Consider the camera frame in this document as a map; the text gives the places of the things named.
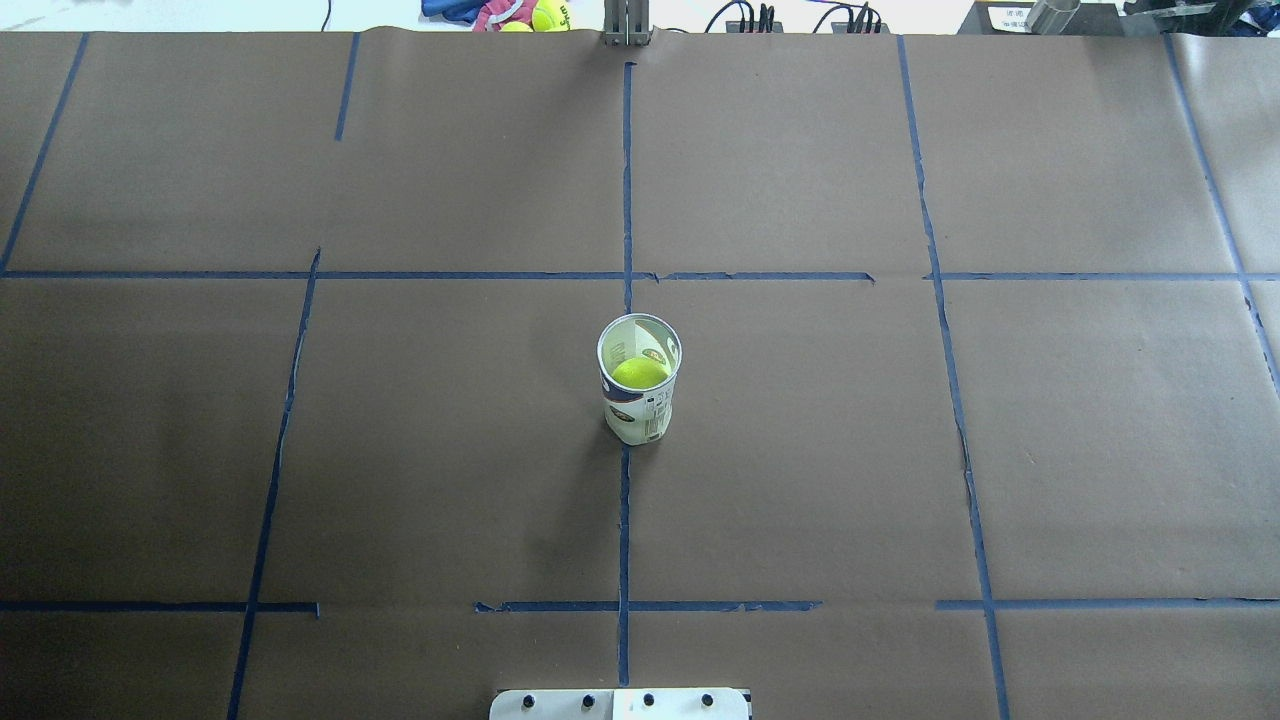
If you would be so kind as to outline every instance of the tennis ball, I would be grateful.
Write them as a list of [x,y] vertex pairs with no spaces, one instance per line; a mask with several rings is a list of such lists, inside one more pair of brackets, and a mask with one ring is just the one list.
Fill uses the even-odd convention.
[[531,23],[538,32],[573,29],[568,19],[568,4],[563,0],[538,0]]
[[649,389],[667,379],[667,366],[650,357],[623,360],[613,369],[613,379],[634,389]]

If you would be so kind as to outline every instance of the white label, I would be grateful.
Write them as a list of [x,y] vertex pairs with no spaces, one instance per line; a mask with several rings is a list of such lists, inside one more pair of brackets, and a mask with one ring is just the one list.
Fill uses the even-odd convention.
[[1002,32],[1027,32],[1027,15],[1030,8],[987,8],[991,27]]

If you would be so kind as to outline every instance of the blue tape line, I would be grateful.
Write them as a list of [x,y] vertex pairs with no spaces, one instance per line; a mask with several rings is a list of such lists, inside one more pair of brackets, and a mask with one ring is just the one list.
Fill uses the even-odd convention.
[[[480,615],[492,612],[618,612],[613,601],[503,602],[497,607],[475,603]],[[822,607],[820,600],[631,600],[628,612],[809,612]]]
[[63,119],[63,110],[67,109],[67,99],[72,95],[72,85],[76,83],[76,74],[79,72],[87,46],[88,33],[82,32],[81,42],[76,47],[76,59],[72,60],[72,67],[67,70],[67,79],[63,82],[63,94],[58,96],[58,105],[54,106],[54,117],[49,119],[49,128],[45,131],[45,141],[40,143],[40,152],[36,154],[36,164],[31,168],[31,177],[27,178],[27,190],[22,192],[22,201],[18,202],[18,211],[13,217],[13,225],[9,227],[9,241],[4,246],[4,255],[0,256],[0,273],[9,266],[9,259],[13,258],[13,249],[18,245],[22,220],[27,217],[27,206],[31,205],[31,196],[36,192],[36,183],[40,182],[40,172],[45,168],[45,158],[49,156],[49,146],[54,143],[54,133],[58,132],[58,123]]
[[622,445],[618,511],[618,687],[631,682],[631,447]]
[[631,281],[634,278],[631,255],[631,68],[622,65],[622,306],[631,313]]
[[868,281],[876,278],[867,273],[671,273],[658,278],[662,281]]
[[333,138],[342,142],[342,133],[347,129],[347,102],[351,101],[351,83],[356,78],[356,58],[360,55],[360,33],[351,35],[351,53],[347,55],[347,82],[342,86],[342,105],[338,108],[338,128],[333,132]]
[[[657,279],[653,273],[640,275]],[[14,270],[8,279],[44,281],[305,281],[310,273],[301,270]],[[321,281],[620,281],[618,272],[563,272],[540,273],[522,270],[324,270],[316,273]]]
[[[244,612],[247,602],[152,601],[0,601],[0,612]],[[306,612],[320,616],[319,602],[264,602],[259,612]]]
[[[997,600],[997,610],[1143,610],[1143,609],[1280,609],[1280,598],[1272,597],[1088,597],[1062,600]],[[978,600],[940,600],[934,610],[941,612],[978,611]]]
[[284,466],[284,438],[289,433],[289,419],[293,415],[293,398],[298,387],[298,363],[302,359],[302,342],[307,337],[307,322],[311,318],[311,300],[316,292],[316,269],[320,266],[320,250],[311,259],[311,272],[307,279],[307,292],[302,300],[302,319],[298,320],[298,338],[293,345],[293,364],[289,366],[289,386],[284,393],[284,411],[280,414],[280,432],[275,438],[275,460],[271,464],[271,482],[266,489],[266,507],[262,510],[262,529],[257,536],[257,556],[253,560],[253,579],[248,588],[248,605],[244,609],[244,625],[241,629],[241,648],[236,659],[236,675],[232,682],[232,698],[227,707],[227,719],[236,720],[239,715],[239,698],[244,688],[244,667],[248,665],[248,650],[253,638],[253,616],[257,612],[257,597],[262,589],[262,569],[266,566],[266,546],[271,538],[271,516],[280,492],[280,470]]
[[1222,228],[1222,236],[1226,238],[1226,249],[1231,255],[1231,265],[1235,268],[1236,279],[1240,282],[1240,292],[1244,293],[1244,305],[1249,311],[1249,318],[1253,320],[1253,332],[1258,336],[1258,345],[1262,346],[1262,359],[1266,361],[1267,373],[1271,375],[1271,388],[1280,397],[1280,369],[1276,368],[1276,359],[1271,354],[1271,341],[1267,338],[1267,329],[1262,324],[1262,316],[1258,314],[1258,304],[1253,299],[1253,288],[1249,287],[1249,281],[1245,279],[1244,261],[1240,260],[1240,250],[1235,242],[1235,233],[1231,232],[1231,223],[1226,219],[1226,209],[1222,206],[1222,195],[1217,190],[1217,181],[1213,178],[1213,170],[1208,165],[1208,155],[1204,154],[1204,145],[1201,142],[1199,126],[1196,123],[1196,117],[1192,114],[1192,105],[1187,100],[1187,87],[1183,85],[1183,72],[1178,68],[1178,54],[1174,51],[1174,41],[1169,35],[1164,36],[1164,40],[1165,54],[1169,56],[1169,68],[1174,73],[1178,104],[1181,105],[1187,129],[1190,131],[1192,143],[1196,146],[1196,156],[1199,159],[1201,170],[1204,173],[1204,184],[1208,186],[1208,195],[1213,201],[1213,213],[1217,215],[1217,223]]
[[924,220],[924,234],[929,240],[929,266],[932,269],[934,301],[938,306],[938,325],[942,329],[942,351],[947,364],[947,382],[951,386],[951,411],[955,415],[956,432],[960,434],[960,451],[964,455],[964,482],[969,493],[969,527],[973,532],[974,557],[978,561],[978,584],[982,588],[983,615],[987,621],[987,646],[991,651],[991,671],[996,684],[996,705],[1000,708],[1001,720],[1009,720],[1005,664],[1000,656],[1000,634],[996,628],[996,607],[992,602],[991,574],[987,570],[987,547],[982,533],[982,512],[978,507],[978,487],[973,479],[973,461],[969,456],[969,433],[965,429],[964,402],[960,400],[960,378],[956,372],[955,352],[951,347],[951,325],[947,323],[946,295],[942,288],[938,243],[933,232],[933,219],[929,217],[929,204],[924,193],[924,156],[920,151],[920,131],[915,118],[915,99],[911,94],[911,70],[906,60],[906,42],[901,35],[897,36],[897,59],[902,73],[906,122],[911,133],[911,154],[915,156],[915,183],[920,195],[920,217]]
[[[932,275],[924,279],[933,279]],[[1134,281],[1217,282],[1236,281],[1235,273],[942,273],[943,281]]]

